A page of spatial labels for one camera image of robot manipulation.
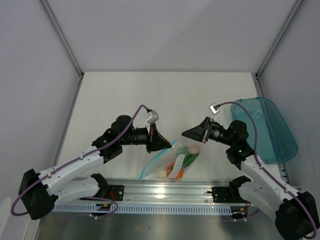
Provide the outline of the pink toy egg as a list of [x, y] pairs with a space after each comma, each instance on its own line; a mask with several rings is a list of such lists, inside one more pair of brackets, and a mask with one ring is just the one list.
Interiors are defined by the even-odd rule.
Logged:
[[189, 145], [188, 146], [188, 152], [192, 155], [198, 154], [200, 152], [200, 146], [197, 144]]

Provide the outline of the clear zip top bag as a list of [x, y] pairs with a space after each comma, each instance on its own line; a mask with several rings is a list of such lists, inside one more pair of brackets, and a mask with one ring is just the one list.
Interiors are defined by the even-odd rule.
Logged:
[[156, 178], [156, 170], [158, 169], [165, 169], [170, 163], [174, 163], [174, 166], [178, 168], [178, 170], [182, 169], [182, 164], [185, 158], [184, 154], [177, 155], [177, 152], [180, 148], [188, 148], [190, 145], [199, 145], [197, 143], [191, 142], [189, 140], [183, 140], [183, 139], [175, 139], [171, 142], [172, 147], [169, 149], [163, 149], [159, 153], [157, 153], [142, 169], [139, 179], [140, 180], [170, 180], [170, 181], [180, 181], [183, 179], [184, 175], [186, 174], [188, 168], [196, 161], [186, 167], [184, 169], [184, 174], [181, 179], [175, 180], [170, 179], [169, 177], [165, 179], [157, 179]]

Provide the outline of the green toy bell pepper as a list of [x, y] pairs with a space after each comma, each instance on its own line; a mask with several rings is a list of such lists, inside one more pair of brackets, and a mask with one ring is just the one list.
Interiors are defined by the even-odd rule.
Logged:
[[185, 155], [182, 163], [182, 168], [185, 169], [190, 166], [194, 160], [199, 156], [200, 151], [197, 152], [190, 152], [187, 148], [182, 147], [177, 151], [177, 155], [183, 154]]

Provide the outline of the white toy egg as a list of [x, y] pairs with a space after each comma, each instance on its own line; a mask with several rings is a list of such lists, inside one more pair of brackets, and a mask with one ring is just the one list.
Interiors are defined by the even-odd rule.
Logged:
[[155, 177], [157, 179], [166, 179], [167, 178], [167, 171], [163, 168], [158, 169], [155, 171]]

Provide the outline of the orange toy pumpkin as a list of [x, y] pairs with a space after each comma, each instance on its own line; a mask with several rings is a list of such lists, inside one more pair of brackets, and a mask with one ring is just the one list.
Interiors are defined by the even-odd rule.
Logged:
[[178, 169], [172, 162], [166, 167], [166, 176], [173, 180], [180, 180], [184, 175], [184, 169]]

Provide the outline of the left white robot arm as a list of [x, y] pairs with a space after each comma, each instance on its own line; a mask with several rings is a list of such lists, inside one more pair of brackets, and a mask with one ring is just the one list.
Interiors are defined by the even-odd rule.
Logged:
[[172, 147], [157, 130], [154, 120], [148, 120], [145, 127], [135, 128], [133, 119], [121, 115], [101, 136], [68, 163], [36, 172], [30, 169], [24, 173], [18, 195], [32, 220], [48, 215], [57, 205], [77, 199], [103, 200], [110, 196], [110, 185], [100, 174], [75, 181], [74, 179], [90, 169], [101, 167], [123, 152], [123, 146], [144, 145], [148, 153]]

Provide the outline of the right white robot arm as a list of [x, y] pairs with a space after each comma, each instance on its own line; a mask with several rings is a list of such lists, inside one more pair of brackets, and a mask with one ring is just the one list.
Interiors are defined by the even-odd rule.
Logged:
[[307, 191], [300, 192], [267, 165], [247, 142], [247, 125], [234, 120], [225, 129], [206, 117], [201, 124], [181, 134], [188, 139], [206, 143], [212, 140], [227, 145], [227, 159], [244, 173], [232, 180], [228, 196], [234, 202], [242, 199], [254, 204], [274, 221], [285, 240], [314, 240], [320, 228], [315, 198]]

